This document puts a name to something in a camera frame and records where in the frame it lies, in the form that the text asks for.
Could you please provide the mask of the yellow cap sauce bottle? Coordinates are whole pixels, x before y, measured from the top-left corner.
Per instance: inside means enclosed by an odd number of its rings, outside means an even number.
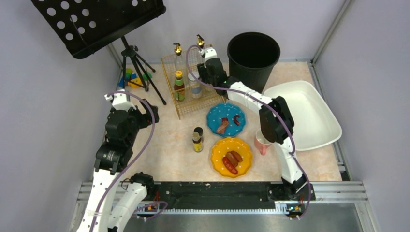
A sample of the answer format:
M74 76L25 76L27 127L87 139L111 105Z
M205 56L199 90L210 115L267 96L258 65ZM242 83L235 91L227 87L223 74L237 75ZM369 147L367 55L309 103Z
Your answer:
M174 99L179 102L182 102L185 99L185 84L183 72L181 70L175 71Z

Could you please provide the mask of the yellow dotted plate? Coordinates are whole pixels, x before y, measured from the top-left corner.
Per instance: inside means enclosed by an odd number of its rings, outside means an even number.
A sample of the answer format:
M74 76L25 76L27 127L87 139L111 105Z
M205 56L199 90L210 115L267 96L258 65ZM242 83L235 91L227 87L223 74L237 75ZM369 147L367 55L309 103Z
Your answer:
M241 139L228 137L214 144L210 150L210 161L214 171L221 176L238 178L252 167L253 153Z

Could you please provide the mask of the small yellow spice bottle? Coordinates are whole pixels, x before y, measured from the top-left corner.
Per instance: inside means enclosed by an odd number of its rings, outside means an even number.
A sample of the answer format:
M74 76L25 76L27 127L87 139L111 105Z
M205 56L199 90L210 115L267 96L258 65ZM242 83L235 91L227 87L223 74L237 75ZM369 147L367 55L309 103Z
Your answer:
M201 152L203 150L203 143L199 133L194 132L192 135L193 149L195 152Z

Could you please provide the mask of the silver lid shaker jar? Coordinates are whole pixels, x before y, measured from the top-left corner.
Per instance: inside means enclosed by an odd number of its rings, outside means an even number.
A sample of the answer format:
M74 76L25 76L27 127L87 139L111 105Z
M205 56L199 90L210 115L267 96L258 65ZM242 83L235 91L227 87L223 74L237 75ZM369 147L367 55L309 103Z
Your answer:
M199 99L202 96L202 85L193 77L193 75L188 73L189 86L193 98Z

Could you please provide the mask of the black lid grinder jar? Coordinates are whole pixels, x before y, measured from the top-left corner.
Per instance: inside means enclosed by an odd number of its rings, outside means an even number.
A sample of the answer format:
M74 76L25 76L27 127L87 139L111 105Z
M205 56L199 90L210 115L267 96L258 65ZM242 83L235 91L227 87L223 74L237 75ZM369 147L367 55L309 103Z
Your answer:
M208 91L208 92L215 91L212 85L205 86L205 90Z

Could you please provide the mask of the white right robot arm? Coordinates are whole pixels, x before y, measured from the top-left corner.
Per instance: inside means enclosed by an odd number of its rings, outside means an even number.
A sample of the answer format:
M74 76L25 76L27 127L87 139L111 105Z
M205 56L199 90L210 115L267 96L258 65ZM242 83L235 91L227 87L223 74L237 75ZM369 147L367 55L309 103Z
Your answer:
M294 119L286 100L267 97L247 87L235 77L228 76L219 58L211 58L197 65L198 81L213 88L219 95L240 103L259 116L263 137L275 148L281 165L284 190L292 198L312 199L313 188L296 157L293 138Z

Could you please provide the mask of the black cap spice bottle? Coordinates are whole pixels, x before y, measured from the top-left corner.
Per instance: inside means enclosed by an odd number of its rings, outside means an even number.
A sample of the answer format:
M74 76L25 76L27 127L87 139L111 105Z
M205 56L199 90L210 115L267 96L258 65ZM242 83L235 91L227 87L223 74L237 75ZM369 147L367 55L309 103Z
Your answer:
M199 136L200 136L201 138L203 138L203 133L204 133L204 131L203 131L203 128L202 128L202 127L196 127L193 132L198 133Z

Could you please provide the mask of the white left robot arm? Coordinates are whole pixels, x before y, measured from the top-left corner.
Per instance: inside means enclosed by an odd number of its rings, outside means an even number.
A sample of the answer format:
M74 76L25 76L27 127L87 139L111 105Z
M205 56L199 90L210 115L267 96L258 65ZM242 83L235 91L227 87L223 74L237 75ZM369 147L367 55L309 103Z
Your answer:
M130 187L113 206L120 183L120 174L130 163L137 133L159 121L158 108L142 101L146 113L141 113L129 100L124 106L113 107L105 125L105 140L96 153L93 183L79 232L122 232L134 210L153 188L150 175L135 174Z

